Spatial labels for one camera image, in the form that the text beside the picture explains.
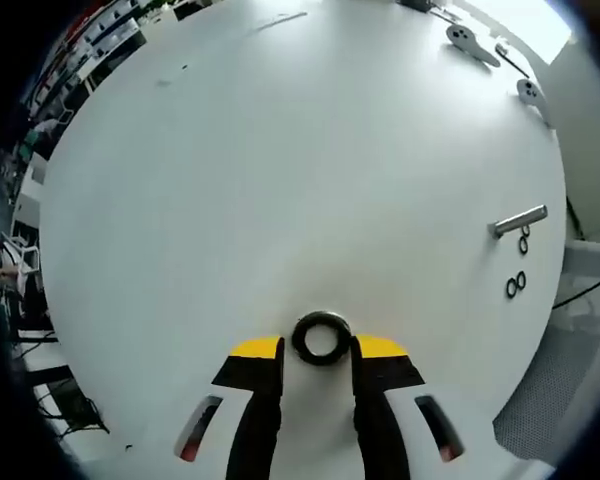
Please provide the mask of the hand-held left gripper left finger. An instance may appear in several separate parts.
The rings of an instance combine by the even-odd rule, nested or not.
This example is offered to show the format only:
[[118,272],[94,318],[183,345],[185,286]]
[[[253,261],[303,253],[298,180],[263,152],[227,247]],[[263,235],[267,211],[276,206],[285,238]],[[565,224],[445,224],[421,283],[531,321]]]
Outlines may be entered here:
[[129,455],[131,479],[268,479],[285,339],[246,340],[165,405]]

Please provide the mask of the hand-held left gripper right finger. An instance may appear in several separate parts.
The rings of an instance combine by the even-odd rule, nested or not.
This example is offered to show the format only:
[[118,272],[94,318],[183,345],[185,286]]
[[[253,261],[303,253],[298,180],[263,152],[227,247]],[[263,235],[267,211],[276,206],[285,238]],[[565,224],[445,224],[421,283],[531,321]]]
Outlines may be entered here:
[[427,383],[406,349],[351,340],[354,428],[367,479],[505,479],[510,454],[470,398]]

